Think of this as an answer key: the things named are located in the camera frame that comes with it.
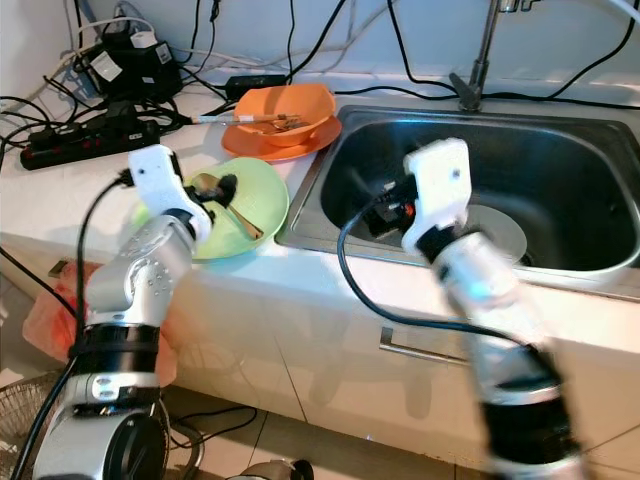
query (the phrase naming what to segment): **stainless steel sink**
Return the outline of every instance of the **stainless steel sink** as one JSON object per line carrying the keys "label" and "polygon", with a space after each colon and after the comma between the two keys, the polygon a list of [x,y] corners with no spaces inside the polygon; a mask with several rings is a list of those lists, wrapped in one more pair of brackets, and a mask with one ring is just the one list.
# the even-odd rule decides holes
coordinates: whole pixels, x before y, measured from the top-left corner
{"label": "stainless steel sink", "polygon": [[[471,203],[499,210],[524,232],[516,267],[541,285],[640,298],[640,147],[614,121],[461,114],[348,106],[341,137],[321,152],[278,243],[335,252],[339,229],[384,185],[404,156],[434,140],[466,140]],[[350,237],[352,255],[422,264],[400,235]]]}

